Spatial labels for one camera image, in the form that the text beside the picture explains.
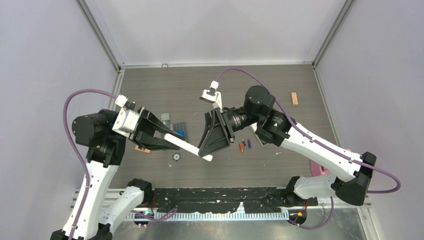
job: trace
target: gray wood surface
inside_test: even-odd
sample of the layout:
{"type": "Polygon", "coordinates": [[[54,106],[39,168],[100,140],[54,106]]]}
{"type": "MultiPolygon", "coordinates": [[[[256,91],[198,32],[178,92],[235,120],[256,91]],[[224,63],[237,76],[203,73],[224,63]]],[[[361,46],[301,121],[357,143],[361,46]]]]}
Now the gray wood surface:
{"type": "MultiPolygon", "coordinates": [[[[172,123],[187,123],[188,142],[198,146],[205,127],[204,113],[210,103],[199,99],[203,89],[225,66],[133,68],[125,70],[120,93],[144,106],[159,119],[169,113],[172,123]]],[[[244,66],[271,89],[290,116],[310,131],[334,143],[334,135],[310,65],[244,66]],[[299,105],[292,106],[291,92],[299,105]]],[[[249,76],[230,71],[220,81],[224,107],[241,107],[245,93],[257,83],[249,76]]],[[[261,147],[250,128],[235,133],[236,143],[213,154],[212,162],[184,150],[143,153],[127,142],[122,164],[111,188],[125,188],[128,181],[141,178],[154,188],[263,187],[285,186],[292,176],[310,177],[310,161],[291,150],[266,145],[261,147]],[[252,149],[240,152],[241,139],[250,139],[252,149]],[[172,155],[181,159],[173,161],[172,155]]]]}

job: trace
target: small round object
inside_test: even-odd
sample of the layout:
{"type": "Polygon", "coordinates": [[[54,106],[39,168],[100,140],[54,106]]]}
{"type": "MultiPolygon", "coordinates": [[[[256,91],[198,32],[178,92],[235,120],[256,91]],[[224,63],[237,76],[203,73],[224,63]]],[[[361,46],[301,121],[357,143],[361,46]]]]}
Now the small round object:
{"type": "Polygon", "coordinates": [[[180,159],[181,159],[181,154],[179,154],[179,153],[175,153],[174,155],[172,155],[172,159],[173,159],[175,162],[178,162],[178,160],[180,160],[180,159]]]}

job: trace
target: white wall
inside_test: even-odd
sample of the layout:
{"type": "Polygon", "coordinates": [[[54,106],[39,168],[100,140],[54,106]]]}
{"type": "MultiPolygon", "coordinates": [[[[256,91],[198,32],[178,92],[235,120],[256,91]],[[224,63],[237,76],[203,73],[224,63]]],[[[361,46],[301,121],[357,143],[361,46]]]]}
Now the white wall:
{"type": "Polygon", "coordinates": [[[345,0],[87,1],[128,66],[311,62],[345,0]]]}
{"type": "MultiPolygon", "coordinates": [[[[50,239],[83,180],[63,104],[79,89],[110,91],[115,69],[75,1],[16,0],[0,3],[0,73],[0,239],[50,239]]],[[[107,103],[76,97],[69,121],[107,103]]]]}
{"type": "MultiPolygon", "coordinates": [[[[369,196],[388,240],[424,235],[423,23],[422,0],[356,1],[318,66],[343,147],[402,182],[369,196]]],[[[369,189],[394,185],[375,173],[369,189]]]]}

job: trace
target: wooden block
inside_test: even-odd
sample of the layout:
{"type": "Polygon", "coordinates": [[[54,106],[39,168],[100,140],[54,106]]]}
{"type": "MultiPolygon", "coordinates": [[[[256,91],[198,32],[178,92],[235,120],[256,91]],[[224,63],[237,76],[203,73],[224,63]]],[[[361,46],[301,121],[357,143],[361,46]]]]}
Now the wooden block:
{"type": "Polygon", "coordinates": [[[291,93],[291,103],[293,104],[293,106],[299,105],[298,95],[296,94],[296,92],[291,93]]]}
{"type": "Polygon", "coordinates": [[[140,151],[140,152],[143,152],[143,153],[147,153],[147,154],[150,153],[150,150],[149,149],[139,148],[139,146],[137,146],[137,145],[135,145],[135,150],[140,151]]]}

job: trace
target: pink object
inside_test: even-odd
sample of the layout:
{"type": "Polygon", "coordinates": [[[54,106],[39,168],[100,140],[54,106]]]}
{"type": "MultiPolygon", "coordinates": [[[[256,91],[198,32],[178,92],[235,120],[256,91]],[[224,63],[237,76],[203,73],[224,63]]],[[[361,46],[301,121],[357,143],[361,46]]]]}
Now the pink object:
{"type": "Polygon", "coordinates": [[[318,177],[322,175],[331,174],[331,171],[311,160],[310,173],[312,174],[312,177],[318,177]]]}

